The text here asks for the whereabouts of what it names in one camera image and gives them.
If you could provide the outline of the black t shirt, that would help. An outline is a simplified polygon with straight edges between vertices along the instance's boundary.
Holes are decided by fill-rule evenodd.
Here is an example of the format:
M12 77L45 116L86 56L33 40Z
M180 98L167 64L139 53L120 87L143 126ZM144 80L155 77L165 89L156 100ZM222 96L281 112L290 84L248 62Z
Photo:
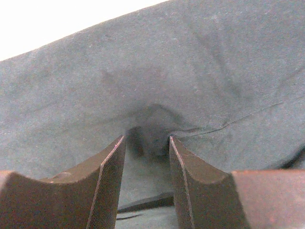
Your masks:
M172 0L0 63L0 171L125 139L114 229L180 229L170 137L213 167L305 171L305 3Z

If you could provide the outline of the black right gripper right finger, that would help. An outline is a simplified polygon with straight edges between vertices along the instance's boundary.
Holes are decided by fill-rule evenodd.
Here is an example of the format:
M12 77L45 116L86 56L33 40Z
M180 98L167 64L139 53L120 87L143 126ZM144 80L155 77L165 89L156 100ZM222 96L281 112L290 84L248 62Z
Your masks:
M170 137L174 205L181 229L302 229L303 170L223 172Z

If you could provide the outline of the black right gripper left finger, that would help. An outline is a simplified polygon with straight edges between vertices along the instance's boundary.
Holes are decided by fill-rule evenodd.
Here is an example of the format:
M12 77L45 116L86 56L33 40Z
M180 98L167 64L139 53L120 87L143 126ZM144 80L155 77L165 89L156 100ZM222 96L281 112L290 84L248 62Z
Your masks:
M3 229L112 229L125 158L125 139L52 178L0 173Z

